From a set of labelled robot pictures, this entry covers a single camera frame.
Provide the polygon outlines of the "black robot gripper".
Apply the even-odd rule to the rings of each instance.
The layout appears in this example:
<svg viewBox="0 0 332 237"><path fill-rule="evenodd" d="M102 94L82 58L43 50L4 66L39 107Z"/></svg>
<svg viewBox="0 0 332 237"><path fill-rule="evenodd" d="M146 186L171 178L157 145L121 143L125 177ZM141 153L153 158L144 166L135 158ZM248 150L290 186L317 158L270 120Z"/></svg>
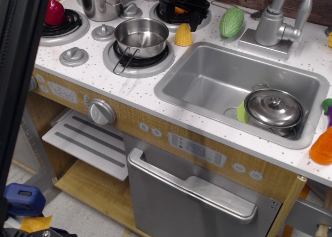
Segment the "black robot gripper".
<svg viewBox="0 0 332 237"><path fill-rule="evenodd" d="M191 12L190 31L195 32L207 18L209 6L207 0L159 0L158 16L165 22L171 22L175 7Z"/></svg>

